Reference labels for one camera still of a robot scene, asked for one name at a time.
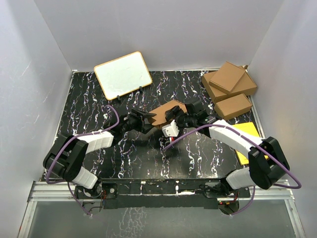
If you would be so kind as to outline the cardboard box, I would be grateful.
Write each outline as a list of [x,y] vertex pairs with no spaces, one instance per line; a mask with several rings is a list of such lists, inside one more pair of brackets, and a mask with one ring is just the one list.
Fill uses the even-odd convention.
[[209,85],[209,80],[214,76],[216,72],[217,71],[205,73],[202,76],[202,84],[205,87],[208,95],[210,96],[211,100],[214,103],[217,103],[219,101],[225,100],[227,98],[230,98],[239,94],[245,94],[246,96],[251,96],[257,90],[257,85],[251,79],[248,73],[245,72],[245,74],[241,78],[241,81],[237,84],[237,86],[234,88],[234,90],[230,94],[223,93],[222,91]]
[[209,85],[223,93],[230,94],[244,74],[245,70],[243,68],[226,61],[209,80]]
[[250,111],[252,103],[245,94],[239,94],[231,98],[219,101],[214,110],[224,120],[230,120]]
[[165,112],[172,109],[175,106],[179,106],[184,112],[187,112],[186,107],[183,103],[177,100],[171,100],[159,106],[158,108],[150,111],[150,113],[156,114],[156,115],[148,119],[149,123],[159,129],[169,124],[169,121],[165,119]]

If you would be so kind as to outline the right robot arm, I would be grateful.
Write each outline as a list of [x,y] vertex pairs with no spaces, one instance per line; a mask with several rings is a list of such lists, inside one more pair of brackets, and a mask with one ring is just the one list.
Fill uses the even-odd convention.
[[172,144],[182,139],[183,129],[192,128],[225,143],[247,158],[248,167],[229,172],[213,187],[215,192],[231,197],[238,189],[249,186],[269,189],[290,169],[275,138],[256,137],[236,129],[220,117],[209,115],[198,102],[186,104],[185,109],[172,107],[165,112],[165,119],[168,124],[162,131]]

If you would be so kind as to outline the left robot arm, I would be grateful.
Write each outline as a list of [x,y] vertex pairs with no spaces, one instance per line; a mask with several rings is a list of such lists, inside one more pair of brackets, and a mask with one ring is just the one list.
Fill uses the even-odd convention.
[[154,127],[149,119],[156,115],[132,109],[119,116],[112,106],[108,107],[115,115],[115,122],[109,127],[89,133],[61,135],[55,140],[43,161],[43,166],[47,169],[46,183],[58,183],[50,181],[50,175],[54,174],[61,178],[59,182],[72,182],[84,187],[85,192],[92,198],[101,195],[102,185],[98,183],[98,177],[83,167],[85,156],[116,145],[126,132],[135,130],[143,134],[148,133]]

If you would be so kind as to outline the whiteboard with orange frame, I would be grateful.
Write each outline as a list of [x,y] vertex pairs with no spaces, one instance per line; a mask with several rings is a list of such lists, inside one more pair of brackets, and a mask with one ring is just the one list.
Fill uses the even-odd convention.
[[152,84],[153,80],[140,52],[122,56],[94,67],[107,100],[129,94]]

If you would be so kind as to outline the black base frame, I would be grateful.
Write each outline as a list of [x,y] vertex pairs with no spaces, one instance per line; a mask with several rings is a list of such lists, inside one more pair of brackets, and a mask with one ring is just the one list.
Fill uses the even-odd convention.
[[104,209],[130,207],[218,209],[251,196],[248,188],[233,190],[224,179],[103,179],[100,197]]

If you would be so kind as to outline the aluminium rail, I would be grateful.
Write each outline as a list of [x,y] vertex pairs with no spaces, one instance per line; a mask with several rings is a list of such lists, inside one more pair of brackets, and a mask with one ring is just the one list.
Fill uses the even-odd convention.
[[181,179],[181,180],[107,180],[97,187],[97,194],[91,197],[84,193],[80,186],[67,185],[65,182],[57,184],[46,184],[45,182],[35,182],[32,185],[28,201],[69,201],[73,199],[71,193],[78,200],[95,201],[97,199],[116,199],[123,196],[150,196],[163,197],[172,196],[179,198],[194,195],[202,195],[207,198],[217,198],[219,201],[233,200],[235,195],[239,200],[247,200],[255,193],[255,200],[293,200],[294,195],[289,188],[272,186],[268,190],[256,187],[240,188],[232,191],[228,195],[224,192],[212,191],[220,185],[217,180],[208,179]]

